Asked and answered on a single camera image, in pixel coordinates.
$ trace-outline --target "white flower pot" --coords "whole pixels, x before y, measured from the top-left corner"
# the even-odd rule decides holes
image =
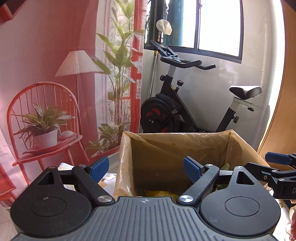
[[[57,130],[53,130],[40,136],[35,136],[34,143],[39,147],[39,149],[57,145]]]

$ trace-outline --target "wall mural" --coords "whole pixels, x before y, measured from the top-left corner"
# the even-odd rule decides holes
[[[1,205],[48,166],[90,164],[138,132],[146,6],[26,0],[0,24]]]

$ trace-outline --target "bike seat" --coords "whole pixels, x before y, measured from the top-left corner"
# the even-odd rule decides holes
[[[256,95],[262,93],[262,89],[259,85],[252,85],[252,86],[241,86],[241,85],[233,85],[230,86],[229,91],[235,94],[242,100],[250,99]]]

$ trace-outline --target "window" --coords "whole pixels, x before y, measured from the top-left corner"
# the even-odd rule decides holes
[[[241,63],[242,0],[148,0],[145,49],[156,40],[159,19],[172,26],[163,42],[176,52],[194,53]]]

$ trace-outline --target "window frame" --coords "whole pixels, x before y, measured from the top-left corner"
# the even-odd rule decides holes
[[[163,18],[163,8],[164,8],[164,0],[151,0],[151,8],[150,8],[150,16],[153,14],[153,20],[149,23],[149,28],[152,29],[151,34],[147,36],[147,42],[150,40],[157,40],[157,34],[158,30],[156,28],[156,22]],[[181,47],[181,46],[169,46],[171,47],[175,52],[178,53],[191,53],[191,54],[197,54],[197,55],[203,55],[203,56],[209,56],[213,58],[219,58],[228,60],[235,63],[242,63],[242,52],[243,52],[243,42],[244,42],[244,11],[243,11],[243,2],[242,0],[239,0],[240,2],[240,12],[241,12],[241,33],[240,33],[240,43],[239,43],[239,56],[233,56],[229,54],[214,52],[214,51],[208,51],[208,50],[201,50],[198,48],[199,46],[199,34],[200,34],[200,0],[197,0],[196,2],[196,24],[195,24],[195,38],[194,38],[194,47],[188,48],[188,47]],[[150,43],[144,44],[144,49],[148,50],[154,50]]]

